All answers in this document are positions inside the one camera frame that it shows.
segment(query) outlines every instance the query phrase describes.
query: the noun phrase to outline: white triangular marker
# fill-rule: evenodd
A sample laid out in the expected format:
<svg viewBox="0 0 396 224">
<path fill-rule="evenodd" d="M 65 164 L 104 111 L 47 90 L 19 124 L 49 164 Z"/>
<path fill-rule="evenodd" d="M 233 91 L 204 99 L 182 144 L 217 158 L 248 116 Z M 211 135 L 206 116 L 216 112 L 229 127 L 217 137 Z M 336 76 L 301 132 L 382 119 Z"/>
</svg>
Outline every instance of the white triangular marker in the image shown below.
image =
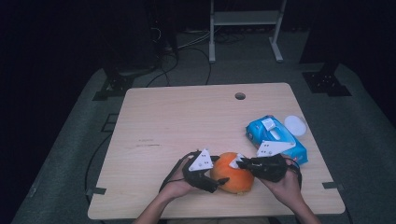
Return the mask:
<svg viewBox="0 0 396 224">
<path fill-rule="evenodd" d="M 210 159 L 209 151 L 205 148 L 201 154 L 189 167 L 190 171 L 207 170 L 213 168 L 213 162 Z"/>
<path fill-rule="evenodd" d="M 242 155 L 241 153 L 236 154 L 235 159 L 233 159 L 229 166 L 233 167 L 234 169 L 239 169 L 238 163 L 236 163 L 237 161 L 242 161 L 241 158 L 245 158 L 244 155 Z"/>
<path fill-rule="evenodd" d="M 291 142 L 262 141 L 257 150 L 257 157 L 272 157 L 295 146 L 296 144 Z"/>
</svg>

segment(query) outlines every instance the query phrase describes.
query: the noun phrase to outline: person's left hand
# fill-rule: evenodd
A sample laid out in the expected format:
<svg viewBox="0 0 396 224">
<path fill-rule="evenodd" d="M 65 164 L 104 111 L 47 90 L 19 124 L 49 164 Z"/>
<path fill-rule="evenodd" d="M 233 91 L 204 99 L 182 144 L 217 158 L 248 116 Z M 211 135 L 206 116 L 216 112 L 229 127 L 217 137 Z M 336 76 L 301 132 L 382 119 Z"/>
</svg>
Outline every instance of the person's left hand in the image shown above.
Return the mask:
<svg viewBox="0 0 396 224">
<path fill-rule="evenodd" d="M 168 197 L 172 199 L 182 197 L 193 190 L 198 188 L 191 186 L 184 180 L 184 175 L 182 172 L 182 168 L 186 164 L 189 158 L 185 159 L 180 166 L 177 168 L 173 176 L 169 179 L 169 182 L 163 187 L 160 193 L 166 194 Z"/>
</svg>

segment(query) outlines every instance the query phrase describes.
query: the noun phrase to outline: gray mat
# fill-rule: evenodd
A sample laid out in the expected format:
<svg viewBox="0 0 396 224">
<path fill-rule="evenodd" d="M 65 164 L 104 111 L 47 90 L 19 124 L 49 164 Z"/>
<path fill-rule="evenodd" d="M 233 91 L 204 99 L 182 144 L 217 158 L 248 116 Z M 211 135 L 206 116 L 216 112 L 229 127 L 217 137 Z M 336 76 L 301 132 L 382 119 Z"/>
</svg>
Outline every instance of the gray mat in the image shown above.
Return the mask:
<svg viewBox="0 0 396 224">
<path fill-rule="evenodd" d="M 208 84 L 289 83 L 334 181 L 342 187 L 340 193 L 354 223 L 394 223 L 396 132 L 356 74 L 343 65 L 335 75 L 352 96 L 311 93 L 302 72 L 318 71 L 322 64 L 298 63 L 307 35 L 286 32 L 279 35 L 283 63 L 276 63 L 268 34 L 246 35 L 243 41 L 233 45 L 216 45 L 217 61 L 211 64 Z M 195 37 L 177 38 L 182 44 Z M 208 50 L 207 43 L 194 48 L 205 53 Z M 174 62 L 174 58 L 165 57 L 163 69 L 171 68 Z M 161 72 L 157 70 L 137 78 L 133 87 L 146 87 Z M 190 86 L 205 85 L 208 74 L 209 64 L 204 54 L 185 49 L 168 76 L 171 86 Z M 111 138 L 103 127 L 110 114 L 120 111 L 123 100 L 122 97 L 92 100 L 105 79 L 103 70 L 92 75 L 37 176 L 35 191 L 26 197 L 13 223 L 99 223 L 87 217 L 85 182 L 88 188 L 96 184 Z M 166 85 L 165 78 L 160 77 L 150 87 Z M 110 122 L 106 129 L 111 130 L 112 125 Z M 295 223 L 294 217 L 279 219 L 284 224 Z M 347 213 L 320 216 L 320 219 L 325 224 L 349 223 Z"/>
</svg>

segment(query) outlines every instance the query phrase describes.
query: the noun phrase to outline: forearm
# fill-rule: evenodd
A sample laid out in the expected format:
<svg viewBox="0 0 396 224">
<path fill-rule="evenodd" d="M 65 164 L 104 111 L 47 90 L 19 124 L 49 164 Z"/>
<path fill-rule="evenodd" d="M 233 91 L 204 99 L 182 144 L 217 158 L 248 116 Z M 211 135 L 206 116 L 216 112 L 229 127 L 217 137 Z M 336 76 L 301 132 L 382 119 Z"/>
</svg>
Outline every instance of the forearm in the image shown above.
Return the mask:
<svg viewBox="0 0 396 224">
<path fill-rule="evenodd" d="M 169 198 L 165 194 L 158 194 L 143 213 L 134 221 L 134 224 L 156 224 L 163 214 L 166 205 L 172 201 L 173 198 Z"/>
<path fill-rule="evenodd" d="M 291 211 L 302 224 L 320 224 L 320 220 L 306 203 L 301 204 L 295 209 L 291 209 Z"/>
</svg>

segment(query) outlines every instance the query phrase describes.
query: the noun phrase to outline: table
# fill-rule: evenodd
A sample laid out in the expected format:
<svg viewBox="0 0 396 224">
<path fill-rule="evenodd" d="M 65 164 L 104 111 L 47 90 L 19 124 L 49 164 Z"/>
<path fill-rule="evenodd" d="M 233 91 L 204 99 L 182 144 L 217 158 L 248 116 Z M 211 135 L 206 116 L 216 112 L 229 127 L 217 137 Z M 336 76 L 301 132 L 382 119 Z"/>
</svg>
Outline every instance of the table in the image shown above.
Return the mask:
<svg viewBox="0 0 396 224">
<path fill-rule="evenodd" d="M 216 61 L 215 51 L 215 26 L 219 25 L 261 25 L 274 24 L 274 36 L 269 37 L 271 48 L 278 63 L 283 63 L 283 57 L 277 46 L 277 37 L 282 24 L 287 0 L 282 0 L 279 10 L 264 11 L 215 11 L 214 0 L 210 2 L 210 37 L 209 37 L 209 61 Z"/>
<path fill-rule="evenodd" d="M 289 84 L 128 90 L 96 185 L 106 192 L 93 194 L 88 216 L 138 217 L 177 160 L 196 149 L 208 148 L 211 155 L 234 151 L 254 157 L 256 148 L 245 137 L 245 127 L 270 114 L 279 120 L 288 115 L 304 118 Z M 309 126 L 299 140 L 309 159 L 302 165 L 306 202 L 316 214 L 343 213 L 338 190 L 322 185 L 332 182 L 332 177 Z M 244 195 L 197 190 L 163 211 L 163 218 L 282 215 L 292 212 L 257 179 L 252 191 Z"/>
</svg>

